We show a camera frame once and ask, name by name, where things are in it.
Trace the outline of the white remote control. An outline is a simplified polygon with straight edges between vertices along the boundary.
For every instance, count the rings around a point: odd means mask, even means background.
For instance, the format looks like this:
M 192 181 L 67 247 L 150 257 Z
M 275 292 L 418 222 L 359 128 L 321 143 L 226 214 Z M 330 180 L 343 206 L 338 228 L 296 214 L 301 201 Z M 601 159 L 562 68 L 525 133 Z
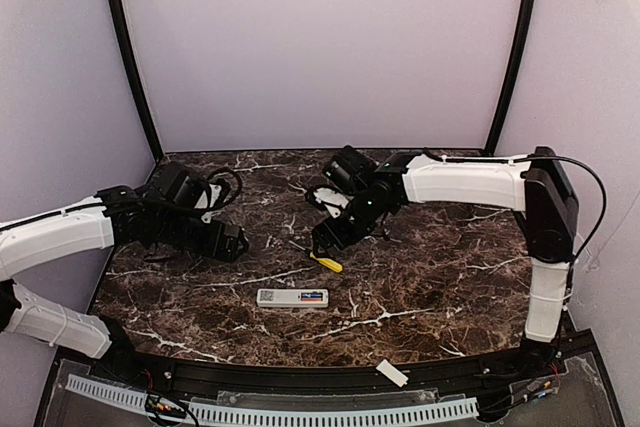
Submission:
M 326 289 L 259 289 L 256 304 L 261 308 L 318 308 L 300 305 L 300 294 L 309 291 L 325 292 L 329 305 L 329 291 Z

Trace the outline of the yellow handled screwdriver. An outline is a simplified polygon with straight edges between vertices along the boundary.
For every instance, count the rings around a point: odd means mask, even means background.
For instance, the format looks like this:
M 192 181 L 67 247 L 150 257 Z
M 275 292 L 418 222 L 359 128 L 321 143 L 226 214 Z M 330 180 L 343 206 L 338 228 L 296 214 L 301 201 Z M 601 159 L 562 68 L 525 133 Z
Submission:
M 323 267 L 329 269 L 332 272 L 335 273 L 342 273 L 343 272 L 343 266 L 338 263 L 337 261 L 331 259 L 331 258 L 326 258 L 326 257 L 318 257 L 316 256 L 313 251 L 309 248 L 303 247 L 299 244 L 297 244 L 294 241 L 289 240 L 288 243 L 294 247 L 296 247 L 297 249 L 301 250 L 304 252 L 304 254 L 310 258 L 311 260 L 317 262 L 318 264 L 322 265 Z

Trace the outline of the white battery cover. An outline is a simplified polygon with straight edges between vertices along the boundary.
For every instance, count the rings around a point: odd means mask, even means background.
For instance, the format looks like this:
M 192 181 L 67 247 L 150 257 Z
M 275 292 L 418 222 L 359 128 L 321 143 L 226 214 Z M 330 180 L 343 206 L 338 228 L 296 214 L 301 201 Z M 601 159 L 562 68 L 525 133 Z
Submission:
M 399 388 L 406 386 L 408 383 L 408 376 L 387 359 L 382 360 L 376 366 L 376 370 Z

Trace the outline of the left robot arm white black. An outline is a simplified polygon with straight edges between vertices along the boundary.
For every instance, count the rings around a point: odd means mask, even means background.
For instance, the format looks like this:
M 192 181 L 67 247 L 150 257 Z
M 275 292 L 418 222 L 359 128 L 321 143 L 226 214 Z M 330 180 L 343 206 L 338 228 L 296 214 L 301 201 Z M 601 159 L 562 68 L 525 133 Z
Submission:
M 234 262 L 249 243 L 241 227 L 214 219 L 243 185 L 221 168 L 203 176 L 177 162 L 144 185 L 102 189 L 75 204 L 1 226 L 1 329 L 102 359 L 132 345 L 119 323 L 44 299 L 16 282 L 18 274 L 76 253 L 130 243 L 165 244 Z

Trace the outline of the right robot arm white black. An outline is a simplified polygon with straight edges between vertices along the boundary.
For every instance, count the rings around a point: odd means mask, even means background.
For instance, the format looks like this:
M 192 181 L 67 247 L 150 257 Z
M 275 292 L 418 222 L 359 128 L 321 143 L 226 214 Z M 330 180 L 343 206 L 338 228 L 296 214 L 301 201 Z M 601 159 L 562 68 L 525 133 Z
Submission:
M 328 257 L 369 236 L 408 204 L 453 202 L 511 210 L 526 240 L 532 278 L 519 347 L 521 369 L 542 369 L 560 350 L 563 307 L 583 252 L 575 237 L 579 200 L 563 166 L 586 164 L 538 147 L 528 155 L 455 157 L 423 148 L 375 162 L 351 146 L 325 165 L 324 176 L 343 202 L 327 201 L 329 216 L 312 231 L 311 254 Z

